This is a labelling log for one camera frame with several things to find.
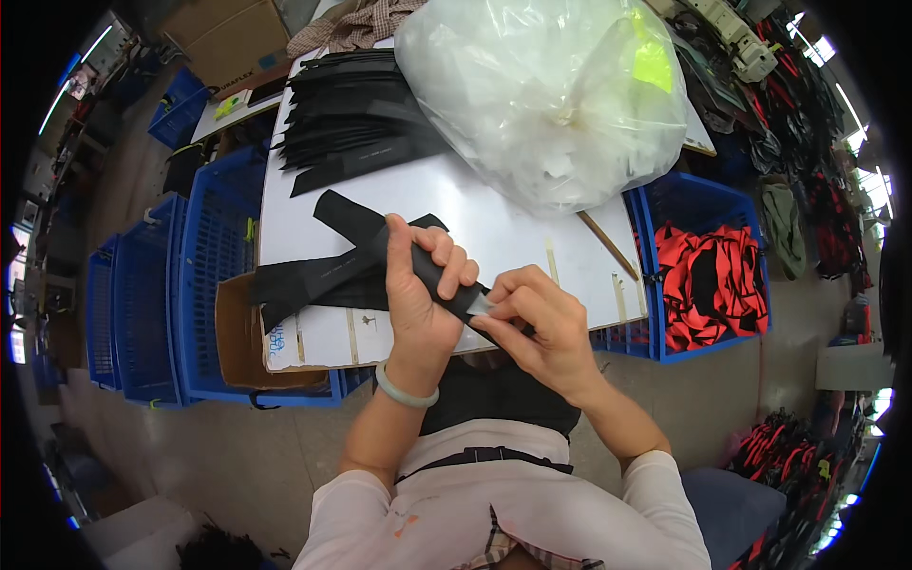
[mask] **gray floor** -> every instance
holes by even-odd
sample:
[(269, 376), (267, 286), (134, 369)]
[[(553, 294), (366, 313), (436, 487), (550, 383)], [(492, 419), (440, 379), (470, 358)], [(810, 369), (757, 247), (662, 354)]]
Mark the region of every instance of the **gray floor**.
[[(154, 94), (168, 81), (160, 78), (128, 112), (106, 159), (89, 249), (161, 199), (170, 151), (146, 128), (158, 101)], [(715, 464), (730, 434), (758, 414), (780, 407), (805, 413), (811, 405), (816, 350), (838, 332), (848, 283), (819, 281), (810, 271), (788, 283), (771, 273), (773, 325), (762, 341), (670, 366), (599, 355), (605, 377), (668, 434), (681, 469)], [(62, 392), (63, 419), (87, 433), (135, 500), (168, 495), (231, 532), (250, 534), (266, 552), (282, 547), (292, 554), (307, 537), (312, 494), (334, 476), (347, 426), (369, 397), (362, 387), (340, 409), (260, 411), (204, 401), (181, 411), (153, 410), (94, 388), (85, 370), (71, 370)], [(575, 473), (618, 492), (617, 461), (585, 418), (571, 439)]]

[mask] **bracelet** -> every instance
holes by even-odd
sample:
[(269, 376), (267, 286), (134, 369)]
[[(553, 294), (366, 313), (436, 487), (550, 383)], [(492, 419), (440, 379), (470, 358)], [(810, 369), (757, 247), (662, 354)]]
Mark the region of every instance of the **bracelet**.
[(434, 393), (427, 398), (419, 398), (417, 396), (412, 396), (411, 394), (406, 394), (393, 386), (392, 382), (387, 378), (387, 362), (387, 360), (384, 360), (377, 364), (377, 373), (375, 374), (378, 386), (387, 393), (387, 396), (410, 408), (430, 408), (437, 403), (437, 400), (440, 398), (440, 388), (435, 388)]

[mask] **black pants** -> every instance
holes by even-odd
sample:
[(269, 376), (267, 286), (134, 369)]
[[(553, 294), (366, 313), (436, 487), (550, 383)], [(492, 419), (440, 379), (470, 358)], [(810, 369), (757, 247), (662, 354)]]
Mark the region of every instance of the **black pants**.
[(580, 409), (509, 362), (479, 370), (453, 357), (440, 379), (440, 399), (428, 408), (420, 435), (468, 420), (516, 420), (559, 432), (568, 440)]

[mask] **wooden stick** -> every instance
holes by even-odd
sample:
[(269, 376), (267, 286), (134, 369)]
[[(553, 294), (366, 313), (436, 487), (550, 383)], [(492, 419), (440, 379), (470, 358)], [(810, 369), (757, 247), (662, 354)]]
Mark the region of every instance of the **wooden stick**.
[(582, 220), (583, 223), (589, 226), (589, 229), (592, 230), (592, 233), (596, 235), (598, 241), (608, 248), (608, 251), (611, 252), (615, 259), (617, 259), (617, 262), (621, 264), (622, 267), (624, 267), (625, 271), (627, 271), (630, 276), (633, 277), (633, 280), (639, 281), (639, 272), (634, 269), (633, 265), (631, 265), (627, 258), (624, 257), (624, 254), (621, 253), (621, 250), (617, 249), (617, 246), (614, 245), (614, 243), (611, 241), (611, 238), (609, 238), (607, 234), (602, 231), (602, 228), (598, 227), (596, 221), (590, 218), (589, 214), (586, 212), (577, 212), (576, 215), (579, 216), (579, 219)]

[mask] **checkered cloth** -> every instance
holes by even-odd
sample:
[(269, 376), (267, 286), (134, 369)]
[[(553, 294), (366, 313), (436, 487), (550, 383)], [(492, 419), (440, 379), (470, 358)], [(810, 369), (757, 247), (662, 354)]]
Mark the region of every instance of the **checkered cloth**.
[(605, 570), (605, 563), (601, 560), (594, 558), (583, 560), (566, 558), (513, 538), (505, 533), (497, 523), (497, 513), (494, 512), (494, 507), (490, 506), (490, 509), (491, 535), (488, 537), (488, 544), (484, 549), (484, 554), (475, 556), (471, 562), (459, 565), (453, 570), (491, 570), (498, 562), (506, 558), (517, 545), (524, 548), (527, 553), (532, 555), (532, 558), (542, 563), (548, 570)]
[(328, 53), (371, 49), (379, 40), (393, 35), (396, 28), (427, 0), (377, 0), (342, 16), (338, 22), (319, 17), (288, 42), (285, 51), (292, 59), (321, 48)]

